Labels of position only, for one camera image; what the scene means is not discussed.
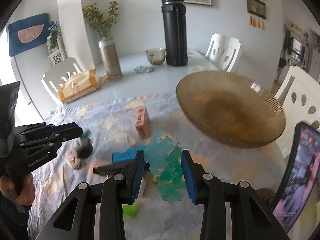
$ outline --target amber glass bowl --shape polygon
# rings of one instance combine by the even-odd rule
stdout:
[[[251,79],[225,71],[201,71],[177,85],[183,112],[207,136],[241,148],[267,145],[283,133],[282,106]]]

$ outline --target small bottle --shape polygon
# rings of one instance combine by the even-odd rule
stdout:
[[[86,130],[76,143],[76,156],[79,159],[86,159],[92,154],[93,147],[89,138],[90,134],[90,131]]]

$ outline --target refrigerator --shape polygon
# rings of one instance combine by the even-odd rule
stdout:
[[[318,83],[320,82],[320,53],[315,49],[312,50],[310,57],[309,75]]]

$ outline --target phone screen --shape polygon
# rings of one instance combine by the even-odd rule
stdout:
[[[297,154],[284,193],[273,214],[288,233],[301,214],[313,188],[320,164],[320,136],[302,125]]]

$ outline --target screw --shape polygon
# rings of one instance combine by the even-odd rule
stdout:
[[[249,187],[249,183],[243,180],[240,182],[240,186],[241,187]]]
[[[117,174],[114,176],[115,180],[121,180],[124,178],[124,176],[122,174]]]
[[[85,189],[87,187],[87,184],[83,182],[83,183],[80,183],[78,187],[79,189]]]
[[[210,180],[213,178],[213,176],[210,174],[210,173],[206,173],[203,175],[203,178],[206,179],[206,180]]]

